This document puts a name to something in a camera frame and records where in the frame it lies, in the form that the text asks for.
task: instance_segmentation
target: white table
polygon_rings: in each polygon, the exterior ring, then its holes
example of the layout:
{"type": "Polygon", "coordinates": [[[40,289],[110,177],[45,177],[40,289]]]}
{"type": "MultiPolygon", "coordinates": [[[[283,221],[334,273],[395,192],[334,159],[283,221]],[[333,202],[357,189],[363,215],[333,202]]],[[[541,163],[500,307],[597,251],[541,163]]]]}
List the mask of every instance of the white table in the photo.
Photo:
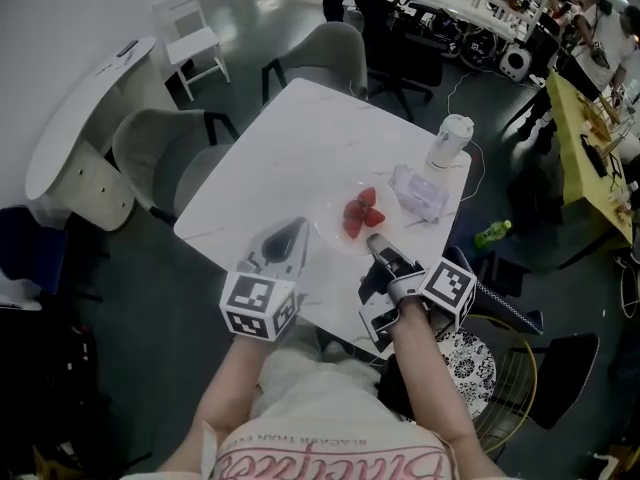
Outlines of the white table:
{"type": "MultiPolygon", "coordinates": [[[[403,163],[424,174],[434,140],[433,134],[364,101],[296,79],[209,175],[178,219],[175,233],[221,267],[235,270],[250,240],[268,226],[297,216],[313,224],[319,199],[336,179],[364,173],[387,181],[395,166],[403,163]]],[[[415,224],[420,219],[402,214],[401,232],[387,236],[423,265],[443,252],[470,162],[462,152],[448,170],[429,169],[426,177],[446,184],[450,191],[438,224],[415,224]]],[[[336,251],[312,225],[306,266],[298,281],[299,291],[307,294],[300,314],[381,355],[358,314],[360,278],[372,263],[370,255],[336,251]]]]}
{"type": "Polygon", "coordinates": [[[31,157],[26,178],[29,199],[47,194],[107,231],[126,221],[133,194],[103,158],[110,136],[100,151],[92,145],[92,135],[137,109],[177,110],[149,58],[155,44],[155,38],[144,37],[122,57],[114,53],[66,96],[31,157]]]}
{"type": "MultiPolygon", "coordinates": [[[[455,18],[471,23],[477,27],[489,30],[490,32],[511,43],[516,38],[516,31],[509,23],[493,16],[491,11],[474,5],[476,0],[414,0],[417,3],[425,3],[432,7],[441,7],[453,13],[455,18]]],[[[498,5],[506,5],[501,0],[490,0],[498,5]]]]}

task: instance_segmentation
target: desk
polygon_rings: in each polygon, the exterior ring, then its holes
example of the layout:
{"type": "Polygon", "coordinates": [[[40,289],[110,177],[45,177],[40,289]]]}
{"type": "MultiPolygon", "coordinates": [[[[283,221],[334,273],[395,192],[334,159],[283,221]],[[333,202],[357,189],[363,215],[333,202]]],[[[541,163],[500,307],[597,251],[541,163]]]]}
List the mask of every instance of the desk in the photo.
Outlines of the desk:
{"type": "Polygon", "coordinates": [[[120,173],[82,134],[94,113],[104,120],[113,119],[114,109],[100,103],[114,88],[128,112],[149,107],[177,109],[149,59],[155,44],[153,37],[139,39],[127,54],[118,58],[114,53],[71,90],[47,123],[31,157],[26,178],[29,199],[47,194],[106,231],[126,221],[133,209],[133,194],[120,173]]]}
{"type": "MultiPolygon", "coordinates": [[[[560,159],[564,169],[564,203],[570,204],[579,199],[586,199],[619,231],[625,242],[633,243],[631,219],[620,219],[615,212],[616,203],[609,202],[611,177],[598,176],[580,142],[585,119],[582,116],[582,103],[578,99],[578,91],[555,72],[551,72],[547,79],[547,91],[551,100],[551,112],[558,127],[560,159]]],[[[594,146],[606,146],[605,142],[592,133],[589,134],[588,141],[594,146]]],[[[614,151],[613,155],[620,161],[617,151],[614,151]]],[[[626,183],[624,174],[622,179],[617,179],[617,183],[619,186],[626,183]]]]}
{"type": "MultiPolygon", "coordinates": [[[[294,80],[209,175],[174,231],[210,260],[235,270],[258,232],[298,216],[313,224],[318,198],[336,178],[364,173],[386,181],[402,163],[424,173],[427,150],[435,140],[435,135],[364,101],[294,80]]],[[[429,179],[445,184],[450,192],[438,224],[417,223],[420,219],[403,213],[397,226],[401,232],[388,237],[422,265],[442,254],[470,163],[469,155],[461,152],[446,171],[429,170],[429,179]]],[[[358,314],[360,278],[372,264],[370,255],[337,252],[312,225],[298,280],[299,291],[306,294],[300,314],[380,355],[358,314]]]]}
{"type": "MultiPolygon", "coordinates": [[[[480,7],[475,6],[475,0],[415,0],[418,3],[431,5],[432,7],[441,7],[453,13],[454,17],[467,23],[471,23],[477,27],[489,30],[496,36],[501,37],[508,43],[512,43],[516,38],[516,31],[511,25],[505,21],[495,18],[491,11],[484,8],[484,4],[480,7]]],[[[490,0],[496,5],[506,6],[500,0],[490,0]]]]}

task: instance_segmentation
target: power cord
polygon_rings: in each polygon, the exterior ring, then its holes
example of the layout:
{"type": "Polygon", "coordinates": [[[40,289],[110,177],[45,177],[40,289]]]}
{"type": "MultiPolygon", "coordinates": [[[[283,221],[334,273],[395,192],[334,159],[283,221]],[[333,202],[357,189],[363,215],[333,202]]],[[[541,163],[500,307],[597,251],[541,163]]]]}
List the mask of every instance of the power cord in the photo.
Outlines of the power cord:
{"type": "MultiPolygon", "coordinates": [[[[506,77],[504,75],[501,75],[500,73],[496,73],[495,71],[489,71],[489,70],[482,70],[480,71],[481,73],[490,73],[492,75],[495,76],[499,76],[500,78],[505,78],[507,80],[509,80],[510,82],[513,82],[513,80],[511,80],[509,77],[506,77]]],[[[447,96],[447,116],[451,115],[451,96],[453,96],[455,94],[455,92],[458,90],[458,87],[460,86],[460,84],[462,83],[462,81],[467,78],[469,75],[474,75],[477,72],[474,71],[470,71],[469,73],[465,73],[464,75],[462,75],[460,77],[460,80],[458,80],[458,82],[456,83],[456,85],[453,87],[453,91],[451,91],[451,93],[449,93],[449,95],[447,96]]],[[[530,84],[521,84],[518,83],[518,85],[521,85],[523,87],[527,87],[528,89],[534,89],[534,90],[538,90],[538,87],[533,87],[530,84]]],[[[484,163],[484,152],[482,151],[482,148],[473,140],[470,141],[471,144],[473,144],[476,148],[478,148],[478,151],[480,151],[480,161],[482,162],[482,175],[480,176],[480,180],[478,181],[478,184],[476,185],[476,189],[473,191],[473,194],[471,194],[470,196],[467,197],[463,197],[462,199],[460,199],[460,202],[462,203],[463,201],[466,201],[467,199],[471,199],[472,197],[475,197],[475,195],[478,193],[478,190],[480,190],[480,185],[482,184],[482,180],[484,180],[484,176],[487,173],[487,168],[486,165],[484,163]]]]}

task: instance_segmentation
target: white plate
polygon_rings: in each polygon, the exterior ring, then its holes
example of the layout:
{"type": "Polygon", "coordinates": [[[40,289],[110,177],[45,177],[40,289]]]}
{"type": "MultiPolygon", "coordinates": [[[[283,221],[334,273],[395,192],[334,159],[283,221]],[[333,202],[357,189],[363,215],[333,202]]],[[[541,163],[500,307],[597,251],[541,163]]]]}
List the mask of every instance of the white plate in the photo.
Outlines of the white plate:
{"type": "Polygon", "coordinates": [[[400,227],[400,205],[389,185],[380,179],[356,178],[327,189],[321,198],[314,215],[314,226],[320,236],[334,249],[350,256],[370,254],[367,238],[373,233],[380,233],[388,240],[400,227]],[[374,208],[384,213],[385,220],[374,228],[362,225],[360,234],[351,238],[342,228],[342,214],[346,204],[358,197],[365,188],[376,189],[374,208]]]}

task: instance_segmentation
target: clear plastic box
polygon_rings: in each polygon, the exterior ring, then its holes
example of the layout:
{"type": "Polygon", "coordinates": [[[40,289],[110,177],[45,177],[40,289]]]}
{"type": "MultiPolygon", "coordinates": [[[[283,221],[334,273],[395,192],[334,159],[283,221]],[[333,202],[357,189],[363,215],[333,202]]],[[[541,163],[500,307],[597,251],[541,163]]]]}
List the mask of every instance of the clear plastic box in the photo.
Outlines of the clear plastic box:
{"type": "Polygon", "coordinates": [[[407,165],[397,165],[389,186],[400,205],[428,222],[437,222],[449,199],[449,191],[425,180],[407,165]]]}

